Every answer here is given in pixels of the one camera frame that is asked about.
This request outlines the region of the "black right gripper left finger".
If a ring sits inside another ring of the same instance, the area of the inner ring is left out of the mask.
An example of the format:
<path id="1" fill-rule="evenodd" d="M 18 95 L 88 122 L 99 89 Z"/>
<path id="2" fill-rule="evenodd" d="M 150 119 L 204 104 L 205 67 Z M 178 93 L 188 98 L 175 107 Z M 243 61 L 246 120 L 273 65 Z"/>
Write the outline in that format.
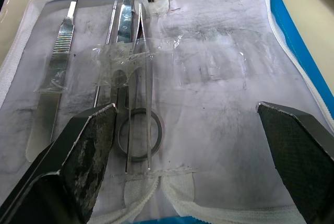
<path id="1" fill-rule="evenodd" d="M 73 116 L 1 206 L 1 223 L 87 223 L 103 181 L 115 104 Z"/>

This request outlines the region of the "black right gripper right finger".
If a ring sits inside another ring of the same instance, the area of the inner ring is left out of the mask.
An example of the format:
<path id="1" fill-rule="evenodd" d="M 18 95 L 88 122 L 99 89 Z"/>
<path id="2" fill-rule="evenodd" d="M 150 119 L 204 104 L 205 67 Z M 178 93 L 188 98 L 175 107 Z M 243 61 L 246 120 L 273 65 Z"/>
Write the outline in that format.
<path id="1" fill-rule="evenodd" d="M 277 171 L 306 223 L 333 223 L 333 134 L 301 110 L 259 102 Z"/>

